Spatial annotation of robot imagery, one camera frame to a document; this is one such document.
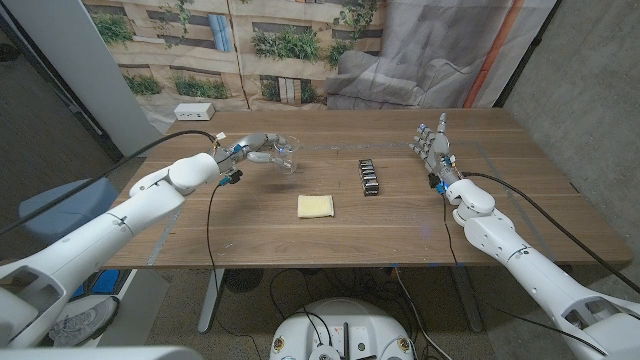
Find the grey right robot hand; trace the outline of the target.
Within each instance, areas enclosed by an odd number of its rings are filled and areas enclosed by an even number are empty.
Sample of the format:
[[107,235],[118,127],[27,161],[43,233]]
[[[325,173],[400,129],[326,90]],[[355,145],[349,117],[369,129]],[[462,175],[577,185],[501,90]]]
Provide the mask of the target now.
[[443,193],[450,185],[462,179],[455,168],[455,156],[450,151],[449,139],[445,134],[447,114],[440,115],[436,130],[421,124],[417,136],[409,147],[424,161],[428,172],[429,185]]

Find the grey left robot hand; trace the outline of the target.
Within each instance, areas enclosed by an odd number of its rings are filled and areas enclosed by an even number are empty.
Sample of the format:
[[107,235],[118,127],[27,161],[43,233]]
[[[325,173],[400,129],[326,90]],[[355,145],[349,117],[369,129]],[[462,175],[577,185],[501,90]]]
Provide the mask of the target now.
[[271,163],[288,172],[294,172],[294,162],[285,156],[294,147],[284,135],[257,132],[249,134],[226,148],[220,148],[213,156],[221,174],[231,173],[239,162]]

